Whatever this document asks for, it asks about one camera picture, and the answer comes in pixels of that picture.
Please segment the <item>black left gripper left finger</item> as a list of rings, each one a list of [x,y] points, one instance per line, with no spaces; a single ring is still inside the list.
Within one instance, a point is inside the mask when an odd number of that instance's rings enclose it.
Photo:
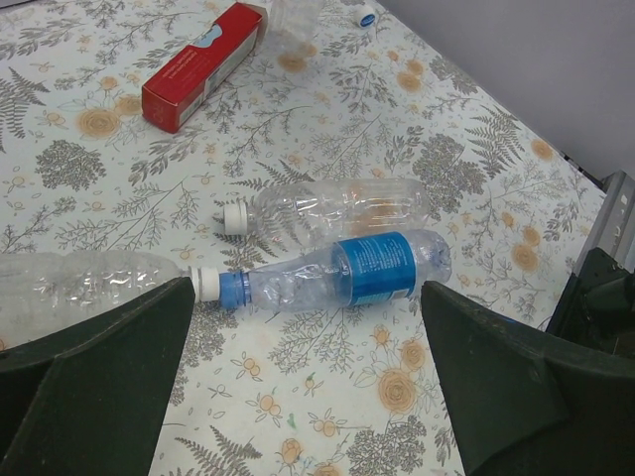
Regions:
[[[191,324],[173,279],[1,354],[4,475],[146,475]]]

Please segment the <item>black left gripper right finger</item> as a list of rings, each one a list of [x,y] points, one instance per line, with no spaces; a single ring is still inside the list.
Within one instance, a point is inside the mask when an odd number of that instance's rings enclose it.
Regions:
[[[468,475],[631,475],[634,363],[427,282],[421,306]]]

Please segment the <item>blue label crushed bottle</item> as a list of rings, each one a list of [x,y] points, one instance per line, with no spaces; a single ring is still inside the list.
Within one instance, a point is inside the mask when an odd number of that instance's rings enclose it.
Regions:
[[[351,307],[415,297],[451,276],[450,248],[432,230],[352,238],[304,256],[219,275],[219,304],[274,312]]]

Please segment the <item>white blue bottle cap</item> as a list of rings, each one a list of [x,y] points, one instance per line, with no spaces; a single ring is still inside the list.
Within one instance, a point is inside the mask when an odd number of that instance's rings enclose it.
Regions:
[[[366,4],[359,5],[354,13],[354,21],[355,25],[361,29],[373,26],[376,22],[375,10]]]

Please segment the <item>Pocari Sweat blue label bottle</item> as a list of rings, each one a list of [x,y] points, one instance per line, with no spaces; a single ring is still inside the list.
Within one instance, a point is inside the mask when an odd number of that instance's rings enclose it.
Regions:
[[[271,5],[268,35],[282,52],[299,51],[309,45],[323,8],[319,0],[275,0]]]

